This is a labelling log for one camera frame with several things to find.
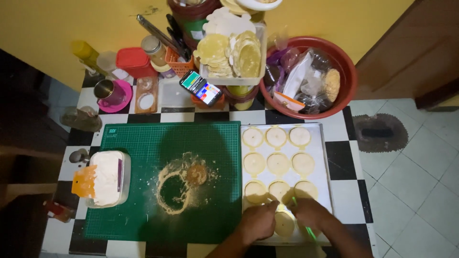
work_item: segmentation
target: cutting mat grid lines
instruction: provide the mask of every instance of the cutting mat grid lines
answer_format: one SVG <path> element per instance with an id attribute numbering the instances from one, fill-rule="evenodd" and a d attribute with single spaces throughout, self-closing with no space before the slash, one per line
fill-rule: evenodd
<path id="1" fill-rule="evenodd" d="M 101 151 L 131 156 L 128 200 L 113 208 L 88 209 L 85 237 L 126 241 L 219 243 L 241 217 L 239 121 L 213 123 L 107 124 Z M 197 207 L 168 215 L 157 205 L 157 176 L 183 153 L 206 161 L 220 177 L 199 188 Z"/>

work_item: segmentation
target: brown doormat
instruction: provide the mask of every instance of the brown doormat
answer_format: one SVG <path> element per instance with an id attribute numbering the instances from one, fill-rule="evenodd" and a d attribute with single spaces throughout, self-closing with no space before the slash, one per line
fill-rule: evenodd
<path id="1" fill-rule="evenodd" d="M 408 144 L 408 132 L 393 115 L 355 116 L 353 122 L 361 151 L 391 152 L 401 150 Z"/>

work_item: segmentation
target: black and white checkered surface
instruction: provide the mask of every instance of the black and white checkered surface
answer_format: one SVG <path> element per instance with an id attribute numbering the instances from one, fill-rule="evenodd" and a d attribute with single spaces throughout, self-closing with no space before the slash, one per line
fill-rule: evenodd
<path id="1" fill-rule="evenodd" d="M 93 87 L 98 78 L 85 78 L 78 107 L 91 106 L 99 110 Z M 134 114 L 134 105 L 107 114 L 99 111 L 103 124 L 108 123 L 164 123 L 164 122 L 202 122 L 202 121 L 241 121 L 241 124 L 284 124 L 309 123 L 323 124 L 325 146 L 330 170 L 330 191 L 335 216 L 344 223 L 354 237 L 363 245 L 372 248 L 378 257 L 373 218 L 369 205 L 367 189 L 359 159 L 358 145 L 350 107 L 324 119 L 300 120 L 284 116 L 265 105 L 261 93 L 247 111 L 236 111 L 227 106 L 220 110 L 201 110 L 199 108 L 160 108 L 154 114 Z M 87 207 L 84 200 L 71 193 L 73 173 L 85 164 L 70 163 L 70 153 L 85 148 L 90 155 L 96 153 L 101 145 L 102 133 L 83 132 L 71 129 L 69 143 L 62 161 L 55 200 L 77 210 L 69 223 L 48 219 L 42 251 L 63 254 L 86 254 L 107 257 L 204 257 L 214 245 L 157 244 L 154 242 L 112 241 L 85 239 L 83 234 Z M 328 257 L 338 257 L 333 247 L 323 247 Z M 302 257 L 301 247 L 252 246 L 245 257 L 283 258 Z"/>

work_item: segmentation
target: pink plate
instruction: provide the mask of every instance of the pink plate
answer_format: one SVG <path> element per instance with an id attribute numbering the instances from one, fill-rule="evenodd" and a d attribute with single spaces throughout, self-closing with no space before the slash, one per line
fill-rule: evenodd
<path id="1" fill-rule="evenodd" d="M 126 93 L 126 98 L 124 99 L 123 102 L 121 102 L 121 104 L 116 105 L 116 106 L 104 107 L 102 105 L 99 105 L 99 108 L 107 113 L 114 113 L 114 112 L 118 112 L 122 110 L 128 105 L 129 101 L 131 101 L 131 98 L 132 98 L 132 88 L 128 82 L 123 81 L 123 80 L 115 80 L 115 82 L 118 83 L 118 85 L 120 85 L 121 88 L 124 90 L 124 92 Z"/>

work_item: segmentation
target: wooden door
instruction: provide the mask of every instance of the wooden door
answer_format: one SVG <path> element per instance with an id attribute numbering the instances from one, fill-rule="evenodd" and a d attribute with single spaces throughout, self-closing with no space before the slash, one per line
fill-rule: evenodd
<path id="1" fill-rule="evenodd" d="M 356 67 L 358 100 L 415 98 L 459 77 L 459 0 L 416 0 Z"/>

